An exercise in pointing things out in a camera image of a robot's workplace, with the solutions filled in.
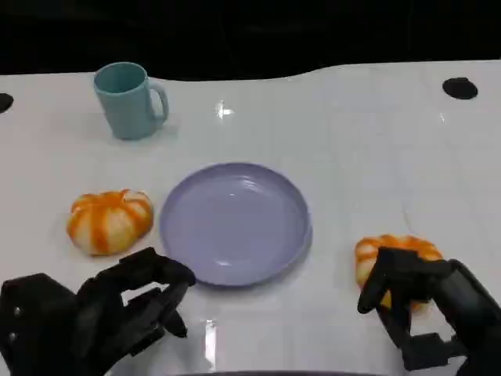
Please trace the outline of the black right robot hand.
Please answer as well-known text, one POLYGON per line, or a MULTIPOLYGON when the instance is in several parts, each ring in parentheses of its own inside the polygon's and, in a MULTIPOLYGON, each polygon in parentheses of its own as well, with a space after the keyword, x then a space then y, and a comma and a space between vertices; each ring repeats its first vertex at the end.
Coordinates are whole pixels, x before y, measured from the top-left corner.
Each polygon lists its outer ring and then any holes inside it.
POLYGON ((427 261, 416 251, 381 247, 359 296, 361 314, 376 310, 408 371, 443 367, 458 356, 459 375, 500 373, 500 307, 455 259, 427 261), (411 335, 411 305, 432 301, 455 331, 411 335))

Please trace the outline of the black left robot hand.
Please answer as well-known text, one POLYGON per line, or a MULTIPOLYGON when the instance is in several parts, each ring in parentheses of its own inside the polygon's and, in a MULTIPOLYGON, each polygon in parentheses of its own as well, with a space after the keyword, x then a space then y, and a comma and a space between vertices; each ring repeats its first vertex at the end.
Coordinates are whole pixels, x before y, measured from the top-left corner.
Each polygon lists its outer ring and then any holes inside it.
POLYGON ((104 375, 166 334, 186 337, 177 311, 193 271, 152 247, 120 259, 85 281, 77 298, 71 352, 79 375, 104 375))

